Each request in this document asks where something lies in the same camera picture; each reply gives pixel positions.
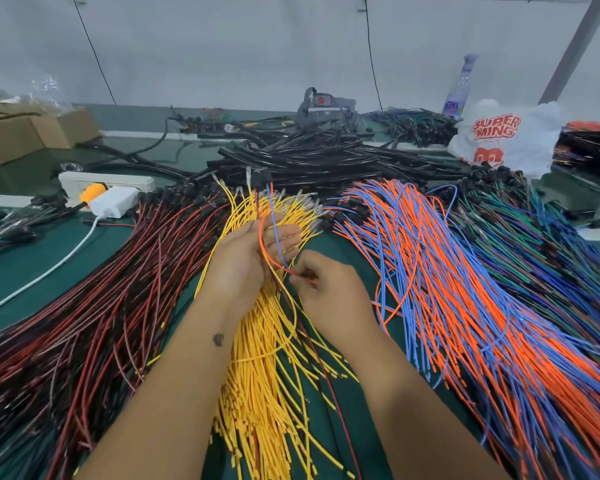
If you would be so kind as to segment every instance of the power strip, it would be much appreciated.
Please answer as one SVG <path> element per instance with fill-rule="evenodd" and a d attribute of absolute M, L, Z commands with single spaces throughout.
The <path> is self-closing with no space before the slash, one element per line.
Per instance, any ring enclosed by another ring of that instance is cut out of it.
<path fill-rule="evenodd" d="M 60 184 L 69 199 L 80 199 L 82 192 L 91 184 L 104 184 L 109 187 L 133 187 L 140 192 L 153 192 L 155 182 L 152 177 L 138 175 L 114 175 L 112 173 L 86 173 L 64 171 L 58 175 Z"/>

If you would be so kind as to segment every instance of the metal pole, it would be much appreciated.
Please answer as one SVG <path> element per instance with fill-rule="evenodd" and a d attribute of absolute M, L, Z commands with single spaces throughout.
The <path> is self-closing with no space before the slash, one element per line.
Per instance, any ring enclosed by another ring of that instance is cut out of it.
<path fill-rule="evenodd" d="M 600 0 L 592 0 L 538 104 L 557 101 L 600 26 Z"/>

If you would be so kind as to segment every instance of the left hand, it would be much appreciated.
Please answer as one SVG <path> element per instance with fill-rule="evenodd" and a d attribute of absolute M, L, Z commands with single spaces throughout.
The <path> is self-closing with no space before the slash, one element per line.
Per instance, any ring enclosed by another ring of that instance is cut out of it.
<path fill-rule="evenodd" d="M 283 218 L 280 214 L 275 217 L 276 222 Z M 269 256 L 282 264 L 272 225 L 272 216 L 264 217 L 262 241 Z M 259 227 L 259 220 L 248 222 L 218 242 L 199 293 L 200 297 L 227 305 L 229 318 L 236 323 L 253 308 L 269 272 L 260 250 Z M 297 224 L 276 225 L 276 229 L 280 249 L 289 264 L 299 252 L 300 227 Z"/>

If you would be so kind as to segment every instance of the tattoo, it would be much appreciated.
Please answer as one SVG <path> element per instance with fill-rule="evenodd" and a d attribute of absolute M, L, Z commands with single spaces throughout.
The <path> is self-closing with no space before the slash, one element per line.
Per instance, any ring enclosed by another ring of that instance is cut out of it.
<path fill-rule="evenodd" d="M 217 347 L 222 347 L 222 341 L 224 340 L 224 335 L 222 333 L 216 333 L 214 335 L 214 343 Z"/>

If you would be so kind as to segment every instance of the gray device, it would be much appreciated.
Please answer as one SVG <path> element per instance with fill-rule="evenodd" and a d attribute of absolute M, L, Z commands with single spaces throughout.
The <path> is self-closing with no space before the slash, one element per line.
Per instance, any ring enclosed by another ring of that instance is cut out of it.
<path fill-rule="evenodd" d="M 322 128 L 343 128 L 355 133 L 357 119 L 355 99 L 337 98 L 308 88 L 295 122 L 299 128 L 320 125 Z"/>

